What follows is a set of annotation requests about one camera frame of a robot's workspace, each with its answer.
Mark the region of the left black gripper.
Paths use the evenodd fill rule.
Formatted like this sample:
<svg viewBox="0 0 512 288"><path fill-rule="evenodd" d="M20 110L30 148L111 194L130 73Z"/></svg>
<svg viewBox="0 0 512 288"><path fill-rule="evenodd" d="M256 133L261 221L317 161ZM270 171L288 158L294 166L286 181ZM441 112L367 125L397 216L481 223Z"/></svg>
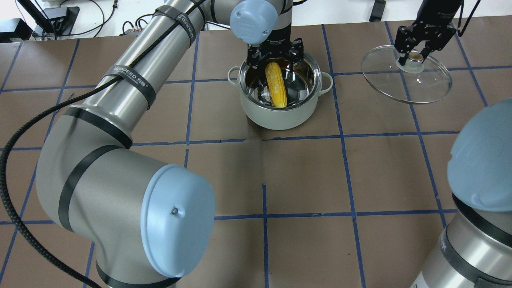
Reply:
<svg viewBox="0 0 512 288"><path fill-rule="evenodd" d="M302 38L291 40L292 25L273 30L261 44L249 44L247 49L247 63L251 67L258 67L266 60L283 58L287 60L286 80L294 81L294 67L304 59L304 45Z"/></svg>

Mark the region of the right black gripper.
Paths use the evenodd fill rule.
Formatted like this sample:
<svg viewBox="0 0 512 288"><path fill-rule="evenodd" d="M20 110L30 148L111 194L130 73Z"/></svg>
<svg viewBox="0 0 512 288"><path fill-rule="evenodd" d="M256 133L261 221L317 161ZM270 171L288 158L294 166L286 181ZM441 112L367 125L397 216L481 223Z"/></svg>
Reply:
<svg viewBox="0 0 512 288"><path fill-rule="evenodd" d="M397 29L394 47L403 54L398 63L404 66L408 54L423 41L425 47L421 55L424 60L430 53L444 49L457 32L452 20L463 3L463 0L423 0L415 21L408 27Z"/></svg>

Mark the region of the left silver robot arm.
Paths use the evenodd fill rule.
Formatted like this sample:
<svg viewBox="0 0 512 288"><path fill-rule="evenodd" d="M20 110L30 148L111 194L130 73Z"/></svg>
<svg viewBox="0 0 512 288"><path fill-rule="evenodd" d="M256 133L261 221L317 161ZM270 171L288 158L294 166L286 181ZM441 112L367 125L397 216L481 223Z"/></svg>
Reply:
<svg viewBox="0 0 512 288"><path fill-rule="evenodd" d="M7 185L8 157L20 137L66 108L36 169L40 204L56 224L92 240L96 268L110 288L168 288L199 263L212 232L215 200L207 180L182 166L132 151L132 133L208 22L228 24L250 46L290 38L292 0L168 0L97 87L24 124L1 154L1 199L18 232L59 270L99 284L64 264L29 231Z"/></svg>

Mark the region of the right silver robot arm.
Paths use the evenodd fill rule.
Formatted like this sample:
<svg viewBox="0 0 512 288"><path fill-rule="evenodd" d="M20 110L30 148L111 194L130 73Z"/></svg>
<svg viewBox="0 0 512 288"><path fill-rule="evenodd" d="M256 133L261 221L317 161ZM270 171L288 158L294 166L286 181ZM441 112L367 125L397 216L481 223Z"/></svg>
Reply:
<svg viewBox="0 0 512 288"><path fill-rule="evenodd" d="M447 177L458 211L413 288L510 288L512 100L487 106L450 150Z"/></svg>

